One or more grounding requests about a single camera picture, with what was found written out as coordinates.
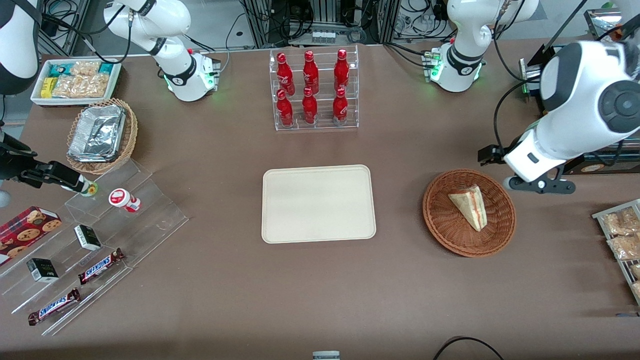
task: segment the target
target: wicker basket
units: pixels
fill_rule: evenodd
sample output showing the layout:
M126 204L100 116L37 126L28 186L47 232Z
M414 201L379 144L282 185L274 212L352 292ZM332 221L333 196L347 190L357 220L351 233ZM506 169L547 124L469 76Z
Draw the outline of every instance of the wicker basket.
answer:
M127 112L127 117L125 119L125 128L122 131L122 139L120 141L120 154L116 158L116 160L110 163L81 163L80 161L73 160L67 156L67 161L71 164L71 167L74 170L80 172L88 172L90 174L102 175L107 170L126 162L133 152L133 148L136 146L136 136L138 135L138 120L136 119L136 114L133 113L129 105L120 100L120 99L109 99L107 101L96 102L95 104L91 104L89 106L100 107L100 106L109 106L109 105L118 105L124 108ZM76 126L78 125L78 120L80 119L80 114L76 116L76 121L71 125L71 131L69 132L69 136L67 137L67 146L71 146L71 140L74 138L74 134L76 133Z
M487 225L476 231L449 198L449 194L474 184L480 187ZM500 183L481 172L457 169L440 174L422 200L422 214L431 234L447 249L470 258L491 256L513 237L516 213Z

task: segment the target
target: small bottle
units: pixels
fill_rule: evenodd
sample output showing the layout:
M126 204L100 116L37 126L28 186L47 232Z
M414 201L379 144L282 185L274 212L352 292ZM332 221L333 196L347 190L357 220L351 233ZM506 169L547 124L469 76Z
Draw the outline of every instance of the small bottle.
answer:
M318 103L314 97L314 92L309 86L305 87L305 98L302 99L302 108L305 111L305 122L315 125L318 120Z
M336 90L336 96L333 100L333 123L336 126L343 126L347 122L347 107L349 102L344 97L344 88L340 87Z
M314 52L311 50L305 51L305 67L302 69L302 74L305 77L305 86L310 87L314 95L317 94L320 91L320 78Z
M291 107L291 102L289 102L289 100L287 99L287 94L282 89L278 89L276 95L278 96L276 107L278 108L278 116L280 117L282 126L292 127L293 107Z
M140 199L137 199L130 192L122 188L113 190L109 195L109 203L116 208L124 208L130 213L140 210Z
M338 50L338 61L333 68L333 87L338 91L340 87L346 88L349 85L349 63L347 63L347 51Z
M293 71L287 63L287 57L284 53L278 53L276 56L278 59L278 82L280 88L287 92L288 96L293 96L296 93L296 86L293 85Z

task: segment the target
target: snickers bar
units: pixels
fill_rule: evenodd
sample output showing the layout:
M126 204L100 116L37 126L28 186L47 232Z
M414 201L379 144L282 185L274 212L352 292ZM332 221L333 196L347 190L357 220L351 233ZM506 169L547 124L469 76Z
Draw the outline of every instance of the snickers bar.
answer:
M44 320L47 316L55 313L56 311L60 311L63 307L66 307L69 304L80 302L80 300L82 299L80 299L78 289L73 289L70 293L52 302L47 307L40 309L40 311L34 311L29 314L29 325L34 326Z
M89 270L79 274L80 284L86 284L91 278L98 276L122 258L124 258L124 254L122 254L120 248L117 248L114 252L110 253L109 256L102 259L102 261L91 266Z

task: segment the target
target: small black box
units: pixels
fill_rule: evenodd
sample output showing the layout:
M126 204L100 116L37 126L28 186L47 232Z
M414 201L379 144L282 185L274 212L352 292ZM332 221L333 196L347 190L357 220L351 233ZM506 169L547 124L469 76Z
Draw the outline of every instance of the small black box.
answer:
M35 281L54 282L58 280L58 273L53 268L51 260L33 258L27 261L27 267Z
M74 228L76 232L76 238L80 241L80 246L87 250L98 251L100 250L100 240L96 236L95 231L87 225L78 225Z

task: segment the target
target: aluminum foil pack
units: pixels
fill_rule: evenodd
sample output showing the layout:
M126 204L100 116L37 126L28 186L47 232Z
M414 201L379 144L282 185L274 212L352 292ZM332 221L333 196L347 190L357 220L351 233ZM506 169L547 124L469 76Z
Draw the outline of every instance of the aluminum foil pack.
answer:
M81 162L116 160L126 116L118 105L84 109L67 152L69 157Z

